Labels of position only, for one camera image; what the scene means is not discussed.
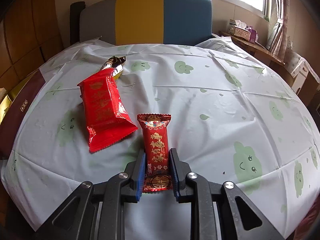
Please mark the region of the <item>grey yellow blue sofa chair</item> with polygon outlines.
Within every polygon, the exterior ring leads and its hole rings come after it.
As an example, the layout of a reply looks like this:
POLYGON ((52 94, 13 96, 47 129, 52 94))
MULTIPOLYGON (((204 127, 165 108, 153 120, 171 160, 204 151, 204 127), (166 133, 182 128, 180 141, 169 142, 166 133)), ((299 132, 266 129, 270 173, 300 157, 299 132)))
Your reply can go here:
POLYGON ((211 0, 103 0, 80 13, 81 42, 195 46, 211 36, 211 0))

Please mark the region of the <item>small red gold candy packet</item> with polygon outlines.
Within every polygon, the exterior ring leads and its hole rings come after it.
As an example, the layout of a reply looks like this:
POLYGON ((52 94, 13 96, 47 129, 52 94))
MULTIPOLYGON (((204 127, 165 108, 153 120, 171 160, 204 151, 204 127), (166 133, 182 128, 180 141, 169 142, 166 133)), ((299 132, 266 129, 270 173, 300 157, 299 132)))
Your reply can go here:
POLYGON ((169 176, 169 145, 167 126, 170 114, 139 114, 137 120, 142 128, 146 175, 144 193, 156 193, 171 188, 169 176))

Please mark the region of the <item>maroon gold gift box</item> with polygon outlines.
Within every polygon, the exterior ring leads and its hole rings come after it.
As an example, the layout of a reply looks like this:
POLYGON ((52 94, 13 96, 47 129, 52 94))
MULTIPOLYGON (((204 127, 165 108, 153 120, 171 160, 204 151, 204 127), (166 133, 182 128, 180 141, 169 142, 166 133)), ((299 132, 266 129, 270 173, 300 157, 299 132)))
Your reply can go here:
POLYGON ((37 70, 9 107, 9 110, 1 122, 1 160, 6 160, 10 157, 14 140, 22 120, 35 99, 35 96, 37 96, 44 84, 44 77, 41 72, 37 70))

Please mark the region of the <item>large red cake packet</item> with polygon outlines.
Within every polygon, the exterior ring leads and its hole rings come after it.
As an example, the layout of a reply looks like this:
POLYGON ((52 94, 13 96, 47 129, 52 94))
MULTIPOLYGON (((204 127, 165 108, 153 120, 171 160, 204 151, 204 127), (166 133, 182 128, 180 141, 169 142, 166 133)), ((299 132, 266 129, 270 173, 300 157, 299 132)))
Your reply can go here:
POLYGON ((135 132, 113 77, 106 68, 78 84, 84 106, 89 152, 103 150, 135 132))

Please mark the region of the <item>brown gold chocolate packet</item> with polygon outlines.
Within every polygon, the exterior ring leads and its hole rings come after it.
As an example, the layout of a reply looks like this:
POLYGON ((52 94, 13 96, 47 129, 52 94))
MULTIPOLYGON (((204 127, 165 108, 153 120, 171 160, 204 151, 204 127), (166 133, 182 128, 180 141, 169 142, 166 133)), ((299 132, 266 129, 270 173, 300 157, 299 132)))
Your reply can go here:
POLYGON ((109 69, 109 68, 113 69, 112 76, 115 80, 117 80, 119 79, 119 77, 123 72, 123 65, 125 62, 126 62, 125 56, 122 56, 122 57, 112 56, 102 65, 102 67, 100 68, 100 71, 104 69, 109 69))

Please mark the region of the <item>wooden side shelf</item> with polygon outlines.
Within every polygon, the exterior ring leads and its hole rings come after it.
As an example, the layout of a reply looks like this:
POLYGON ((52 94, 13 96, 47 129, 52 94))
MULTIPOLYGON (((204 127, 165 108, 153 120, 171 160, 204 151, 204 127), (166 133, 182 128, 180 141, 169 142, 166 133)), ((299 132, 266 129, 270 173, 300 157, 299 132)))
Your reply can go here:
POLYGON ((238 37, 235 37, 231 34, 223 32, 223 31, 219 31, 219 34, 221 36, 231 37, 234 44, 236 44, 237 46, 239 46, 240 48, 242 48, 243 50, 245 50, 246 52, 248 52, 252 56, 255 56, 255 54, 261 54, 261 55, 264 55, 265 57, 267 57, 269 60, 273 61, 274 63, 276 63, 280 66, 285 66, 285 63, 283 61, 281 61, 276 56, 273 56, 273 54, 271 52, 269 52, 268 50, 266 50, 264 47, 250 43, 246 40, 240 39, 238 37))

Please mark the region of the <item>tissue box on shelf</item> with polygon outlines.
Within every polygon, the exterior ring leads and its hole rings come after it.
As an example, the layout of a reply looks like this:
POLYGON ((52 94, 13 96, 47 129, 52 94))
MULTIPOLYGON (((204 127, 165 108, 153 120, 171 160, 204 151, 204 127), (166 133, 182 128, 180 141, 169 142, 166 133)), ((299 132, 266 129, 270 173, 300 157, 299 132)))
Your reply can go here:
POLYGON ((228 33, 246 41, 249 41, 251 35, 251 32, 247 30, 247 24, 245 22, 234 19, 229 20, 228 33))

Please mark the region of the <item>white cardboard box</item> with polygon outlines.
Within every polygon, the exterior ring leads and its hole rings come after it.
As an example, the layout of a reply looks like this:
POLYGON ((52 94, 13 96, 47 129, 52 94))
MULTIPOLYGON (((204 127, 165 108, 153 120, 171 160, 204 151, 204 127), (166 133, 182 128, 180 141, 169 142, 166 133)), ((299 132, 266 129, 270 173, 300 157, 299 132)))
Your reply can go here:
POLYGON ((291 48, 287 48, 285 51, 284 63, 284 67, 293 78, 291 88, 297 95, 301 92, 308 75, 311 75, 312 79, 317 82, 317 88, 319 88, 319 76, 317 73, 304 57, 291 48))

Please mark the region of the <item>purple packet on shelf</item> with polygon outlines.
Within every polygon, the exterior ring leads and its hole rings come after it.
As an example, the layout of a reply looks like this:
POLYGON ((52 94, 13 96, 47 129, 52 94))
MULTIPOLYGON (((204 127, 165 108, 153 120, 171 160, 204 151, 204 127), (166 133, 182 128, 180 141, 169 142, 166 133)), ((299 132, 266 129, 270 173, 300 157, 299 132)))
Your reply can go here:
POLYGON ((247 26, 246 30, 250 32, 249 42, 255 43, 257 39, 257 31, 252 26, 247 26))

